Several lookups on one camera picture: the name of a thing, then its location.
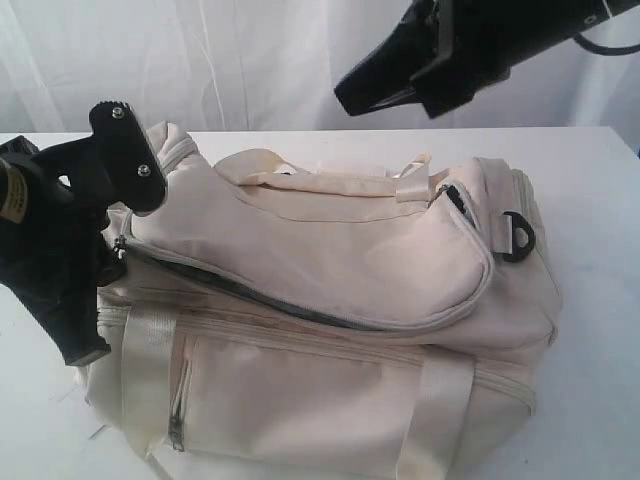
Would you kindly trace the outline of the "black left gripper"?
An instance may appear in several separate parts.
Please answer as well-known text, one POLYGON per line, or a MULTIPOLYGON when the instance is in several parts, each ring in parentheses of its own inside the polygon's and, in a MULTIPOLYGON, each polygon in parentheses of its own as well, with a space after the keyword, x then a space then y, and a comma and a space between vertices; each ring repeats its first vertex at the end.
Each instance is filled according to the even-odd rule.
POLYGON ((1 145, 1 284, 55 343, 67 366, 110 353, 97 331, 97 292, 125 275, 103 231, 112 203, 61 181, 83 144, 40 150, 19 135, 1 145))

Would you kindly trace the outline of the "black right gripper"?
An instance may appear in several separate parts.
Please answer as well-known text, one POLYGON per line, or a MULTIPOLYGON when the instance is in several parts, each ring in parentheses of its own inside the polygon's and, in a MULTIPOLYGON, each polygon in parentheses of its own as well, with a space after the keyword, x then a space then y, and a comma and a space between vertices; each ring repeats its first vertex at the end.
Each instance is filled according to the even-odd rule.
POLYGON ((637 53, 585 32, 637 9, 637 1, 414 1, 392 33, 336 85, 350 116, 422 104, 430 119, 510 77, 510 68, 573 39, 603 56, 637 53))

